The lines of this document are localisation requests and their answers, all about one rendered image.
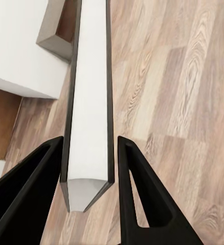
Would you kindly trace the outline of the hardback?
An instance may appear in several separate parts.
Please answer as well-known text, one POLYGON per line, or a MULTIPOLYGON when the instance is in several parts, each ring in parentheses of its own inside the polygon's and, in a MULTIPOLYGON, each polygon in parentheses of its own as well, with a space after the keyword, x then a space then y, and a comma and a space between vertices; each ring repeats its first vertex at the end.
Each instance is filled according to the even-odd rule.
POLYGON ((115 183, 110 0, 77 0, 60 186, 85 213, 115 183))

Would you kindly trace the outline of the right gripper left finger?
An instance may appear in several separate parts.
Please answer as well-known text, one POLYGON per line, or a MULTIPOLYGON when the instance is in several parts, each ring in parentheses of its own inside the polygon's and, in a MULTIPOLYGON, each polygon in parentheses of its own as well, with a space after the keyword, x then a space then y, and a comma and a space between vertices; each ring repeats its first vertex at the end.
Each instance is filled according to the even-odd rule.
POLYGON ((63 136, 0 178, 0 245, 39 245, 61 171, 63 136))

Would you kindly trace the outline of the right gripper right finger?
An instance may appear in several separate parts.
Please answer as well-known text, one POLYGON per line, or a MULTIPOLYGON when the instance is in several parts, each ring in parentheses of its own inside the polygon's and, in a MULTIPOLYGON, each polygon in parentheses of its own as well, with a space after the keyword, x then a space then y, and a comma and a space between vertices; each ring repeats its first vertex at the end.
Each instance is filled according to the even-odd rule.
POLYGON ((120 245, 204 245, 138 146, 118 136, 120 245), (138 225, 131 170, 149 228, 138 225))

